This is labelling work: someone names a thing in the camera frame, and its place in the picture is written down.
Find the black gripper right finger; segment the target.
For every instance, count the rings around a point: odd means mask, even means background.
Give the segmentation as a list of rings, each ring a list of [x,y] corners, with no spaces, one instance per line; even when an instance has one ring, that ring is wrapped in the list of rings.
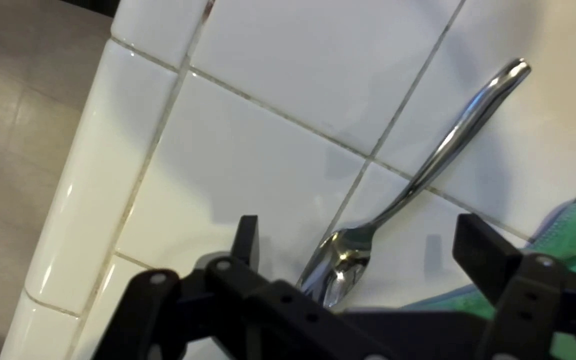
[[[557,332],[576,341],[576,273],[522,252],[476,214],[459,214],[451,256],[493,306],[478,360],[551,360]]]

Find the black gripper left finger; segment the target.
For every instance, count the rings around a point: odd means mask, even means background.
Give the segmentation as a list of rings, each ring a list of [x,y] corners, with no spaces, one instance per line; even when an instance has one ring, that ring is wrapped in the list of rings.
[[[257,219],[242,216],[225,255],[185,278],[136,275],[92,360],[182,360],[212,339],[232,360],[393,360],[396,352],[320,308],[283,281],[256,273]]]

